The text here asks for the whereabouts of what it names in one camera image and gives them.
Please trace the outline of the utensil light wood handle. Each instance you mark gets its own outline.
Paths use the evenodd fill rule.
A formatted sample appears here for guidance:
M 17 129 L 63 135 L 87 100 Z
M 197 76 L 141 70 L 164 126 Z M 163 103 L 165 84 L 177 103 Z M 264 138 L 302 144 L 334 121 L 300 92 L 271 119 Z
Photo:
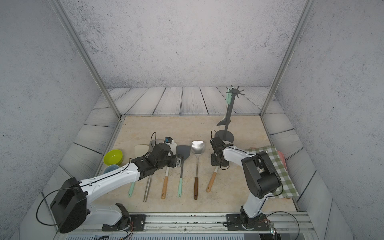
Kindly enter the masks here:
M 215 167 L 215 170 L 214 170 L 214 172 L 213 172 L 213 174 L 212 174 L 212 176 L 211 176 L 211 179 L 210 179 L 210 181 L 209 181 L 209 184 L 208 184 L 208 186 L 207 186 L 207 188 L 206 188 L 206 192 L 207 192 L 207 193 L 210 193 L 211 190 L 212 190 L 212 187 L 213 187 L 215 178 L 216 178 L 216 176 L 217 176 L 218 170 L 219 170 L 219 166 L 216 166 L 216 167 Z

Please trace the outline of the grey spatula mint handle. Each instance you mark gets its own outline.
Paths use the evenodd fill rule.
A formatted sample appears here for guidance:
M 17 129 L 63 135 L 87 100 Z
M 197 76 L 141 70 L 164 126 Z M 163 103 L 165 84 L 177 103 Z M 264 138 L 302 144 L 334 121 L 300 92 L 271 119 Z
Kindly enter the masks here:
M 180 174 L 179 187 L 178 187 L 178 197 L 179 198 L 182 196 L 182 192 L 183 192 L 184 162 L 189 158 L 190 153 L 191 153 L 191 146 L 187 146 L 187 145 L 177 146 L 177 154 L 182 156 L 181 164 L 180 164 L 181 174 Z

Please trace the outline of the cream spatula light wood handle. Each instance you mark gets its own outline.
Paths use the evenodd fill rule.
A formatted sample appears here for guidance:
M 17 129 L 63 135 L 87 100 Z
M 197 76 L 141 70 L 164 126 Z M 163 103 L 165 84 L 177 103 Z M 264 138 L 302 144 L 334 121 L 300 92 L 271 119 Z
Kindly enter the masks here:
M 165 173 L 165 178 L 164 178 L 164 183 L 163 183 L 163 188 L 162 188 L 162 195 L 161 199 L 165 200 L 166 195 L 167 195 L 167 187 L 168 187 L 168 179 L 169 179 L 169 167 L 166 167 L 166 173 Z

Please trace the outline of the cream utensil mint handle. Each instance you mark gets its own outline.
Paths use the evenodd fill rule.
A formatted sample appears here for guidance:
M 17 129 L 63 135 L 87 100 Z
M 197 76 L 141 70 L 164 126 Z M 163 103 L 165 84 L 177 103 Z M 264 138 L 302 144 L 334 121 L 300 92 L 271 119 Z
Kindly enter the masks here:
M 227 89 L 226 93 L 227 93 L 227 98 L 226 98 L 226 103 L 227 103 L 227 107 L 226 107 L 226 113 L 224 115 L 224 118 L 217 123 L 217 126 L 223 126 L 223 125 L 226 125 L 227 123 L 230 123 L 231 120 L 230 120 L 230 115 L 231 115 L 231 111 L 232 111 L 232 108 L 233 108 L 233 103 L 232 103 L 232 99 L 233 99 L 233 90 L 234 88 L 231 87 L 229 89 Z

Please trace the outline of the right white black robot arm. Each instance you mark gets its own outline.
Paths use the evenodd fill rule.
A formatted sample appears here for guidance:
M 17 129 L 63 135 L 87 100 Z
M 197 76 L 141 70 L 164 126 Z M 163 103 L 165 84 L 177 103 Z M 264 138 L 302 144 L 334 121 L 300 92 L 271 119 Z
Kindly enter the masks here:
M 246 203 L 241 207 L 240 222 L 245 229 L 252 229 L 267 217 L 262 207 L 268 198 L 280 196 L 276 190 L 284 190 L 282 180 L 267 152 L 256 154 L 238 149 L 233 144 L 215 137 L 210 140 L 217 163 L 226 165 L 235 163 L 243 168 L 246 183 L 250 191 Z

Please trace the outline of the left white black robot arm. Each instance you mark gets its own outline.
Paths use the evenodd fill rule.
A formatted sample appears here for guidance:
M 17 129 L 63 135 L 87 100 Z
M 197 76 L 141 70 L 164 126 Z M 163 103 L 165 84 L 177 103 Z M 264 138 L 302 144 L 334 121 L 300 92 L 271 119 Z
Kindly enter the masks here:
M 180 149 L 177 145 L 159 143 L 152 151 L 106 174 L 82 181 L 76 178 L 66 180 L 50 205 L 59 232 L 66 234 L 82 225 L 99 224 L 103 226 L 103 231 L 127 229 L 132 220 L 123 204 L 102 206 L 94 204 L 94 201 L 164 167 L 175 168 L 183 158 Z

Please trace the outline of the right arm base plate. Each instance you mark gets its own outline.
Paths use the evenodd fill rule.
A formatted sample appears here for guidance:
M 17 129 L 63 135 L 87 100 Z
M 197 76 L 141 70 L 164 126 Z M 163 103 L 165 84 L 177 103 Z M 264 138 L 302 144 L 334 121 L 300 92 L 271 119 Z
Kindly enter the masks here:
M 249 218 L 246 214 L 227 214 L 223 226 L 229 231 L 268 231 L 270 224 L 266 215 Z

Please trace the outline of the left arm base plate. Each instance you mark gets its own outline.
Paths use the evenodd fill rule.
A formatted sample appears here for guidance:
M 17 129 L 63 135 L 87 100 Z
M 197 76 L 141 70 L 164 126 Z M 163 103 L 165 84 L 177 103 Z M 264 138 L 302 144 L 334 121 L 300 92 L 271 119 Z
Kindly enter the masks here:
M 128 232 L 142 232 L 145 228 L 146 217 L 147 215 L 144 214 L 130 215 L 129 217 L 122 216 L 122 218 L 113 226 L 104 224 L 102 226 L 102 231 L 118 232 L 126 230 Z

